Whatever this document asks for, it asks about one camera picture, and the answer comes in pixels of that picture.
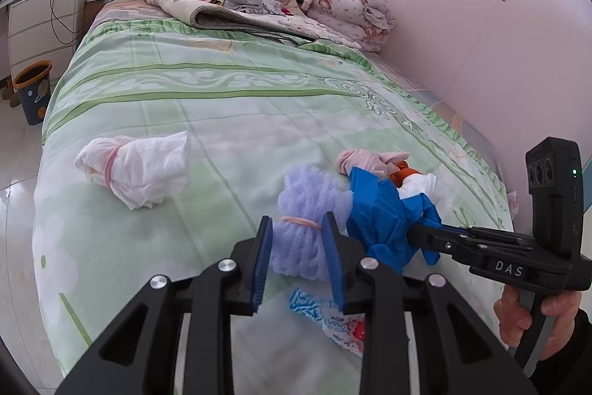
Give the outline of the person's right hand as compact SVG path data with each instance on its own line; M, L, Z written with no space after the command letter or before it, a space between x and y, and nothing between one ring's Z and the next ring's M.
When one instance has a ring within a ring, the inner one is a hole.
M571 339L581 300L581 292L564 292L543 302L541 313L547 317L554 317L555 324L541 355L542 360L558 353ZM517 348L522 336L532 324L530 312L520 304L519 290L504 286L502 297L494 304L494 311L499 320L501 340L506 345Z

